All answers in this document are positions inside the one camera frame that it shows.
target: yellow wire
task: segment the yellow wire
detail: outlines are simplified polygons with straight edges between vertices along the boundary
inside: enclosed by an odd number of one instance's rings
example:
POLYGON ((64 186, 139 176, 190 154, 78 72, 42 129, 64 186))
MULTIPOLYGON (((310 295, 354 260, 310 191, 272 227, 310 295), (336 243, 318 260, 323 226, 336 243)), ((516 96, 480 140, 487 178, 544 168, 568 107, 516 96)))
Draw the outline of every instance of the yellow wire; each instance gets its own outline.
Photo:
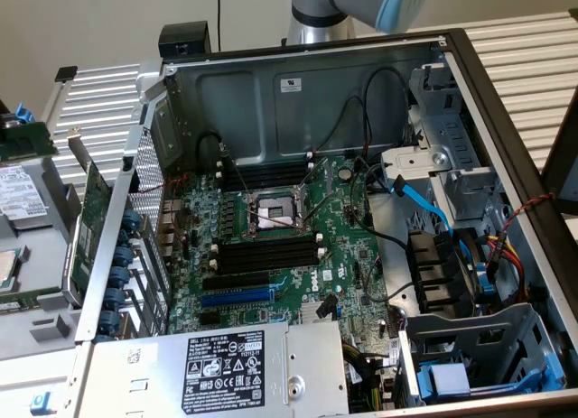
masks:
MULTIPOLYGON (((497 236, 488 236, 488 239, 489 240, 498 240, 498 237, 497 236)), ((514 247, 508 241, 504 242, 504 244, 509 249, 509 252, 512 253, 519 260, 520 256, 517 254, 514 247)))

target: gray robot arm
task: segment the gray robot arm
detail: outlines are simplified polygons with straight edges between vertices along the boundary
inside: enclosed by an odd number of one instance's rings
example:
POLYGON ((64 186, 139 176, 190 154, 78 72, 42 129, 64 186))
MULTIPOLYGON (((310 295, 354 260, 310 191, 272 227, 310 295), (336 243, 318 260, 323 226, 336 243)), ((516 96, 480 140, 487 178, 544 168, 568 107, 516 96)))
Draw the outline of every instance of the gray robot arm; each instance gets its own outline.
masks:
POLYGON ((385 33, 405 31, 424 0, 292 0, 288 44, 349 39, 348 15, 385 33))

